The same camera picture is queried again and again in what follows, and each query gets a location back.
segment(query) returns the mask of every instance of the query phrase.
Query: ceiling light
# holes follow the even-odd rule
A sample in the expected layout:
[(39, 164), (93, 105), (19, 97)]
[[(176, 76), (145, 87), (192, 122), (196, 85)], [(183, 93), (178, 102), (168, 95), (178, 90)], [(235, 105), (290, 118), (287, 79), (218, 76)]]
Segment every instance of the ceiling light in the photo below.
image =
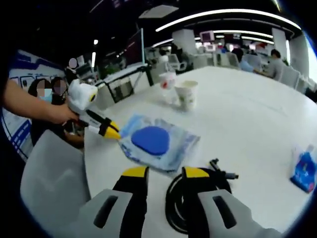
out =
[(95, 10), (95, 9), (99, 6), (99, 4), (101, 4), (103, 1), (104, 1), (104, 0), (101, 0), (99, 3), (97, 3), (97, 4), (89, 11), (89, 13), (92, 13), (92, 11)]
[(106, 57), (107, 57), (107, 56), (111, 56), (111, 55), (113, 55), (113, 54), (115, 54), (115, 51), (114, 51), (114, 52), (111, 52), (111, 53), (109, 53), (109, 54), (106, 54)]
[(259, 38), (254, 38), (254, 37), (249, 37), (249, 36), (242, 36), (241, 38), (245, 39), (245, 40), (260, 41), (260, 42), (264, 42), (264, 43), (268, 43), (268, 44), (274, 45), (273, 41), (267, 41), (267, 40), (263, 40), (263, 39), (259, 39)]
[(95, 59), (96, 59), (96, 52), (93, 52), (93, 56), (91, 58), (91, 68), (95, 67)]
[(291, 51), (289, 48), (289, 41), (286, 40), (286, 57), (287, 57), (287, 62), (290, 65), (291, 64)]
[(158, 43), (152, 45), (152, 47), (154, 48), (154, 47), (156, 47), (156, 46), (159, 46), (159, 45), (165, 44), (165, 43), (167, 43), (167, 42), (171, 42), (171, 41), (173, 41), (173, 39), (168, 39), (168, 40), (166, 40), (166, 41), (161, 41), (161, 42), (158, 42)]
[(279, 12), (281, 12), (281, 8), (278, 5), (278, 0), (273, 0)]
[(167, 27), (170, 27), (172, 25), (175, 25), (177, 23), (183, 22), (183, 21), (187, 21), (196, 17), (201, 17), (201, 16), (206, 16), (206, 15), (214, 15), (214, 14), (220, 14), (220, 13), (233, 13), (233, 12), (237, 12), (237, 13), (253, 13), (253, 14), (257, 14), (257, 15), (264, 15), (264, 16), (268, 16), (268, 17), (272, 17), (281, 21), (284, 21), (288, 24), (291, 24), (293, 26), (295, 26), (296, 28), (301, 30), (301, 27), (299, 25), (297, 25), (295, 22), (292, 22), (284, 17), (272, 14), (272, 13), (268, 13), (265, 11), (258, 11), (258, 10), (250, 10), (250, 9), (221, 9), (221, 10), (213, 10), (213, 11), (205, 11), (205, 12), (201, 12), (201, 13), (197, 13), (194, 15), (190, 15), (190, 16), (185, 16), (183, 18), (177, 19), (175, 21), (172, 21), (166, 25), (163, 25), (161, 27), (159, 27), (158, 29), (156, 29), (155, 31), (161, 31)]
[(250, 35), (257, 35), (257, 36), (264, 36), (273, 39), (273, 36), (260, 33), (260, 32), (254, 32), (254, 31), (240, 31), (240, 30), (219, 30), (219, 31), (213, 31), (215, 34), (217, 33), (241, 33), (241, 34), (250, 34)]

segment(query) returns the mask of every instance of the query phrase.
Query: computer screen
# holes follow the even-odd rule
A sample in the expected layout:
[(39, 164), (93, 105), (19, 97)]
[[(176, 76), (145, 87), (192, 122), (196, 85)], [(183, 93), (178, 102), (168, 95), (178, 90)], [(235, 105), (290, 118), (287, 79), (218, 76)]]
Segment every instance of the computer screen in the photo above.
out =
[(119, 57), (125, 59), (126, 66), (134, 63), (145, 63), (143, 29), (135, 33), (119, 53)]
[(201, 32), (200, 34), (200, 40), (202, 42), (210, 42), (210, 41), (214, 41), (214, 33), (213, 31), (204, 31)]
[(241, 34), (224, 34), (225, 43), (242, 45)]

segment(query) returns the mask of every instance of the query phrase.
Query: paper cup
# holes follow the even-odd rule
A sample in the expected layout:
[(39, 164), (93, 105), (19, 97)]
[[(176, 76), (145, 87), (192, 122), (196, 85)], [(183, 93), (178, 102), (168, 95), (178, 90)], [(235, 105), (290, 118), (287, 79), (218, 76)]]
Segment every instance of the paper cup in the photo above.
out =
[(198, 82), (196, 81), (184, 81), (175, 85), (182, 109), (189, 111), (195, 108), (197, 104), (197, 86)]

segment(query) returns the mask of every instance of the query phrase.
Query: desk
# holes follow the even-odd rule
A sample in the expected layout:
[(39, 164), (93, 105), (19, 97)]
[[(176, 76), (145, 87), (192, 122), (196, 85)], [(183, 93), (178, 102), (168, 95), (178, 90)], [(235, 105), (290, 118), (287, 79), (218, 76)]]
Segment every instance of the desk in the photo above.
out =
[[(150, 67), (147, 63), (142, 63), (142, 62), (129, 65), (125, 69), (123, 69), (117, 73), (114, 73), (112, 75), (109, 75), (107, 78), (103, 79), (103, 82), (105, 82), (106, 86), (108, 87), (109, 93), (111, 94), (114, 101), (116, 101), (116, 100), (115, 100), (115, 96), (113, 94), (113, 91), (110, 87), (110, 84), (114, 83), (117, 80), (129, 77), (130, 75), (135, 74), (137, 72), (145, 72), (147, 75), (147, 78), (148, 78), (149, 85), (150, 86), (153, 85), (153, 80), (152, 80), (152, 76), (150, 73)], [(134, 88), (132, 88), (132, 91), (131, 91), (131, 94), (133, 94), (133, 93), (135, 93)]]
[[(219, 166), (239, 174), (230, 181), (233, 195), (252, 210), (265, 228), (284, 232), (309, 199), (289, 181), (291, 150), (317, 143), (317, 106), (279, 82), (253, 73), (204, 67), (178, 76), (199, 82), (198, 104), (180, 113), (160, 103), (155, 85), (105, 110), (123, 126), (134, 113), (163, 118), (201, 136), (196, 153), (183, 163)], [(138, 166), (128, 160), (116, 141), (85, 134), (85, 164), (91, 196), (113, 188), (123, 171)], [(184, 238), (166, 221), (165, 193), (172, 178), (150, 170), (148, 212), (143, 237)]]

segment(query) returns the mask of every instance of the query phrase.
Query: human hand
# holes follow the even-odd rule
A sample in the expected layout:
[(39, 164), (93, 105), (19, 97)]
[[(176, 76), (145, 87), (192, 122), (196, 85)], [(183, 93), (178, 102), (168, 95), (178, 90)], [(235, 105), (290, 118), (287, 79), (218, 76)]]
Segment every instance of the human hand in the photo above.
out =
[(63, 124), (69, 120), (77, 121), (78, 115), (70, 110), (67, 104), (60, 106), (50, 105), (48, 108), (48, 121), (55, 124)]

